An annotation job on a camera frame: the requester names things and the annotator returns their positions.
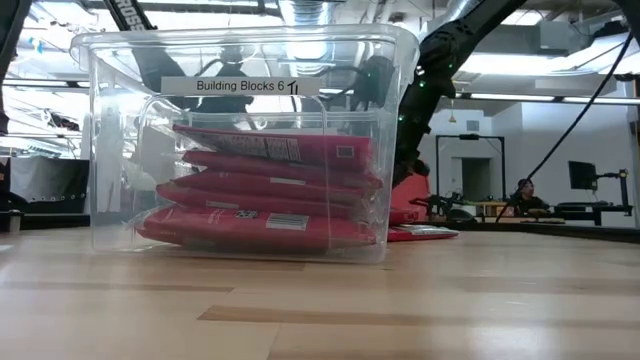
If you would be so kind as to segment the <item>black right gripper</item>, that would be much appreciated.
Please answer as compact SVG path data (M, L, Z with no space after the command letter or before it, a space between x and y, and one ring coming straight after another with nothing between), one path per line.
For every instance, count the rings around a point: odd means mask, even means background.
M397 163L393 168L393 187L401 184L413 172L420 176L430 174L429 166L422 160L415 159L439 100L440 91L437 86L426 80L415 80L404 93L399 106Z

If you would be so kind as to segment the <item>clear plastic storage bin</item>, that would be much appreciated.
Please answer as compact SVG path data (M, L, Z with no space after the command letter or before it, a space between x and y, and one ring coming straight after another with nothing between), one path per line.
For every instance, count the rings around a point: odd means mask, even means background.
M138 49L165 51L184 76L144 86ZM111 32L74 38L71 53L90 76L91 226L95 249L222 258L376 262L386 251L398 108L419 49L410 32L389 25L312 25ZM172 99L251 96L246 113L200 113ZM383 185L340 218L368 225L369 246L293 251L177 245L141 236L135 226L153 211L180 204L156 186L207 171L182 156L219 152L173 125L252 133L344 135L371 139L366 170Z

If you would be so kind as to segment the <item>small wooden box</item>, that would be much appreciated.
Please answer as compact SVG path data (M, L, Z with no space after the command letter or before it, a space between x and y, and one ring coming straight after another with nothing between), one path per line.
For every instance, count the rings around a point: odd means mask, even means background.
M477 217L497 217L506 205L506 202L498 201L482 201L473 203Z

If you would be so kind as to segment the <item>black aluminium table frame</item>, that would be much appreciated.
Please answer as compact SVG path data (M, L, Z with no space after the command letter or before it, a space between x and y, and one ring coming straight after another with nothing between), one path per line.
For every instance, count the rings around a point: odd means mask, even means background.
M478 222L424 223L424 226L444 227L456 231L516 232L640 245L640 228L629 227L602 227L552 223Z

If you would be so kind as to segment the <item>black computer monitor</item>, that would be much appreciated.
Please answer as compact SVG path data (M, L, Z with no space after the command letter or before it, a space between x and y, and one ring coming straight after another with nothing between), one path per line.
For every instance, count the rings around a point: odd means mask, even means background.
M596 190L597 172L592 163L569 161L570 187L574 190Z

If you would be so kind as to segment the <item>black cloth covered table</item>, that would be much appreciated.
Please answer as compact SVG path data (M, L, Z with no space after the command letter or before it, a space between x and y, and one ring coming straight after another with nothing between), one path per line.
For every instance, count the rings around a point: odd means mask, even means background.
M85 211L89 161L12 157L9 191L24 200L17 208L30 214L82 214Z

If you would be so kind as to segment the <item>small grey cup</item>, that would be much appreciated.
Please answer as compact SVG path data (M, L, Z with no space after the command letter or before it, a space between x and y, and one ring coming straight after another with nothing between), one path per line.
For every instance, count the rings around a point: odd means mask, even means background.
M0 233L18 233L23 216L19 210L0 211Z

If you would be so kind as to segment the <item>bright ceiling skylight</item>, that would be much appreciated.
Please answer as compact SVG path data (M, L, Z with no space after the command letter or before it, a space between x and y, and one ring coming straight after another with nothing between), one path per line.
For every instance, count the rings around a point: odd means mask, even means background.
M533 26L538 22L543 21L546 15L547 13L541 10L516 10L502 21L502 25Z

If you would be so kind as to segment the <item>long ceiling light strip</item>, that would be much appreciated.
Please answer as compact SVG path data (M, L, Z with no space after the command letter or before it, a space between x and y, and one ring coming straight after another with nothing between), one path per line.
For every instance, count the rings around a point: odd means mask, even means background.
M525 94L496 94L496 93L458 93L459 99L506 101L506 102L532 102L532 103L566 103L588 104L588 96L563 96L563 95L525 95ZM597 97L592 101L593 105L616 106L640 106L640 98Z

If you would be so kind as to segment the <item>wide ceiling light panel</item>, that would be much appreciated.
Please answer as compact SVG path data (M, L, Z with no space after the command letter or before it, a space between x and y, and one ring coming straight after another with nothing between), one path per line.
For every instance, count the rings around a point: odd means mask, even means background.
M474 53L459 68L461 72L483 75L563 76L589 73L572 66L564 57Z

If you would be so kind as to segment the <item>silver ventilation duct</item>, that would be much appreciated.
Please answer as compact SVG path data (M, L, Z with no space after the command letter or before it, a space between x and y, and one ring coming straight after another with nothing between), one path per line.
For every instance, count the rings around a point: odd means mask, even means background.
M457 20L467 15L475 6L477 0L449 0L444 13L436 17L433 22L436 27Z

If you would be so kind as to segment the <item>person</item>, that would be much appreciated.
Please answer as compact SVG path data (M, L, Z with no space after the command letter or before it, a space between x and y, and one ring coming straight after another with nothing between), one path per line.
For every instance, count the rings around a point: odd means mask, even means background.
M517 189L513 193L507 210L510 215L524 217L548 212L550 205L534 194L534 184L531 179L520 179Z

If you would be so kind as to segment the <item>black metal gantry frame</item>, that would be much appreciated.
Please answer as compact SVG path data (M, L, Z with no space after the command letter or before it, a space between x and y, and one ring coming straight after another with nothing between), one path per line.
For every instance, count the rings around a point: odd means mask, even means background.
M464 201L462 209L476 215L474 202L503 202L507 195L506 141L476 133L437 135L435 194Z

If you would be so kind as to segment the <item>black desk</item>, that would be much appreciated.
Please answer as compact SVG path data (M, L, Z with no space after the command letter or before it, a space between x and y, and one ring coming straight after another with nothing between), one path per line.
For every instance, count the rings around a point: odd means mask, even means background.
M590 221L595 226L602 225L603 213L622 213L624 216L631 216L633 207L631 205L614 205L608 202L569 202L561 203L553 207L551 213L564 220Z

